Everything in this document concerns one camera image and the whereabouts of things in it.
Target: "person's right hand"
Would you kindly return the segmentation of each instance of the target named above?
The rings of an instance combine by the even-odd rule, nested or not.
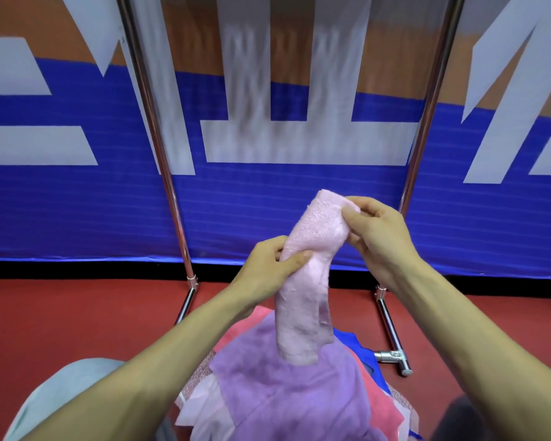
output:
[[[360,209],[343,207],[343,218],[351,228],[347,242],[356,248],[372,275],[390,291],[408,270],[423,263],[412,244],[402,215],[392,207],[366,196],[348,196]]]

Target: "metal pole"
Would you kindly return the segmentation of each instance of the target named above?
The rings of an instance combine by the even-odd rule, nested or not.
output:
[[[437,107],[439,91],[441,90],[441,84],[443,82],[443,77],[445,76],[445,70],[447,68],[449,54],[451,53],[451,47],[453,46],[453,41],[455,40],[455,33],[461,17],[464,1],[465,0],[449,0],[445,11],[443,26],[441,27],[441,36],[439,38],[439,43],[437,44],[431,75],[426,87],[426,103],[424,110],[422,111],[422,118],[418,127],[417,135],[414,139],[412,158],[410,160],[410,164],[408,165],[406,182],[404,183],[404,190],[400,199],[400,206],[398,207],[398,211],[403,216],[406,216],[408,206],[410,205],[412,191],[414,190],[414,183],[417,179],[418,168],[422,159],[426,138],[428,137],[428,132],[433,121],[433,115],[435,114],[435,108]],[[400,374],[403,376],[410,376],[412,374],[412,369],[410,368],[408,358],[402,348],[400,339],[398,338],[398,333],[396,332],[396,328],[394,327],[394,323],[390,317],[388,306],[385,303],[385,292],[386,288],[383,285],[378,285],[375,291],[375,303],[378,305],[380,315],[384,321],[389,340],[392,345],[392,350],[377,351],[375,352],[375,358],[378,362],[398,364]]]
[[[133,6],[130,0],[116,1],[118,3],[118,9],[120,11],[120,17],[122,18],[123,26],[125,28],[125,36],[127,45],[130,49],[130,56],[134,66],[134,73],[137,77],[137,84],[139,86],[141,98],[143,99],[143,109],[145,110],[147,124],[149,125],[149,130],[151,132],[155,156],[157,157],[159,171],[162,175],[163,186],[165,187],[167,201],[169,202],[173,223],[176,227],[177,239],[179,241],[180,249],[182,251],[182,258],[184,260],[184,266],[186,268],[186,276],[188,284],[190,286],[188,295],[186,296],[186,299],[184,301],[184,304],[182,305],[182,309],[176,321],[176,324],[178,324],[186,316],[194,294],[198,290],[198,278],[194,274],[194,269],[192,268],[192,260],[190,258],[190,253],[188,252],[186,234],[184,233],[184,226],[182,225],[182,219],[180,217],[180,208],[177,205],[177,196],[176,191],[173,187],[173,181],[171,179],[169,163],[167,162],[166,149],[163,144],[162,134],[159,126],[159,117],[157,116],[157,109],[155,107],[153,92],[151,90],[151,83],[149,81],[149,76],[147,73],[147,65],[145,63],[143,48],[141,46],[137,23],[133,13]]]

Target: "forearm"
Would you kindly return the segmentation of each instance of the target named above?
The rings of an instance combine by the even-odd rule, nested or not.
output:
[[[24,441],[151,439],[200,362],[245,308],[225,290],[47,418]]]
[[[551,440],[551,369],[426,263],[399,275],[401,301],[502,440]]]

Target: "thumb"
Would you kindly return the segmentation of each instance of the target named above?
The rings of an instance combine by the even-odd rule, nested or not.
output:
[[[283,262],[279,262],[279,268],[286,278],[304,266],[309,262],[309,259],[312,257],[312,251],[301,251],[296,252],[294,255],[290,256]]]
[[[363,216],[360,213],[357,213],[351,207],[343,207],[341,210],[343,214],[343,219],[349,225],[351,230],[359,236],[362,236],[369,225],[369,220],[371,217]]]

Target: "person's right arm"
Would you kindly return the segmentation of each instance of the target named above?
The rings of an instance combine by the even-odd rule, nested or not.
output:
[[[343,209],[349,243],[408,309],[488,426],[503,441],[550,441],[551,369],[419,257],[402,215],[372,198],[348,198],[362,210]]]

